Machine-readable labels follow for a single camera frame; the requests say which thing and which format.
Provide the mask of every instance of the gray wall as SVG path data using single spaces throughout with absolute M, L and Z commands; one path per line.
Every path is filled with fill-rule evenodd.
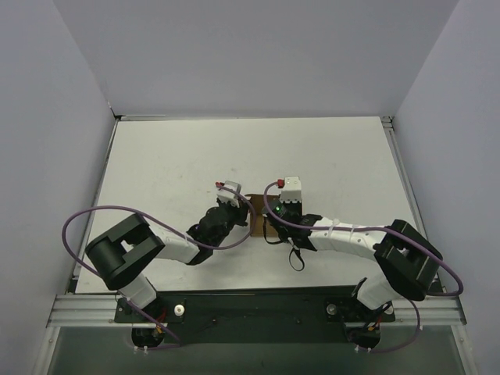
M 55 0 L 115 113 L 394 114 L 457 0 Z
M 457 5 L 395 123 L 429 237 L 464 280 L 482 374 L 500 373 L 499 16 L 498 0 Z
M 50 0 L 0 2 L 0 51 L 0 373 L 25 375 L 70 274 L 62 223 L 91 204 L 113 117 Z

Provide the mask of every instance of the black metal base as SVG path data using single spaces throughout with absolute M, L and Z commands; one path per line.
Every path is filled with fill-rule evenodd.
M 160 307 L 166 308 L 164 321 L 183 345 L 347 342 L 345 323 L 363 325 L 373 317 L 373 312 L 352 295 L 354 290 L 355 286 L 168 291 L 159 292 L 152 304 L 156 303 L 157 314 Z M 178 304 L 185 307 L 183 316 L 173 313 Z M 394 314 L 383 314 L 382 321 L 394 320 Z M 145 321 L 119 300 L 115 322 Z M 166 336 L 165 341 L 170 342 L 170 338 Z

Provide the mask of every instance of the white table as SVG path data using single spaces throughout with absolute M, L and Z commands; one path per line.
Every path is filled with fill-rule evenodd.
M 216 205 L 215 181 L 262 194 L 285 176 L 301 177 L 304 213 L 346 223 L 414 223 L 378 117 L 119 122 L 98 204 L 134 207 L 187 230 Z M 97 212 L 89 239 L 126 216 Z M 235 227 L 224 244 L 246 230 Z M 155 259 L 144 273 L 159 291 L 172 291 L 349 285 L 380 272 L 366 259 L 305 250 L 298 273 L 289 250 L 251 237 L 201 265 Z M 107 291 L 81 270 L 77 293 Z

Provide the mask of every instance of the white knob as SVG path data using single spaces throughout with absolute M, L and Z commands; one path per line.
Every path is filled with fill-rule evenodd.
M 173 309 L 173 312 L 175 313 L 176 316 L 183 316 L 184 311 L 185 311 L 185 309 L 184 309 L 184 306 L 182 306 L 182 305 L 177 305 Z

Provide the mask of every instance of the cardboard box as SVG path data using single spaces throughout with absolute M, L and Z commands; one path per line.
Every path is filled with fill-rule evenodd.
M 247 198 L 250 199 L 250 203 L 254 206 L 255 211 L 257 212 L 257 222 L 255 224 L 255 229 L 253 230 L 251 236 L 252 237 L 264 237 L 263 232 L 263 208 L 264 208 L 264 196 L 262 194 L 246 194 Z M 268 202 L 271 202 L 273 199 L 278 199 L 279 195 L 267 195 Z M 252 213 L 250 212 L 250 222 L 252 222 Z M 268 238 L 277 238 L 278 233 L 274 230 L 273 227 L 270 226 L 269 222 L 267 223 L 267 237 Z

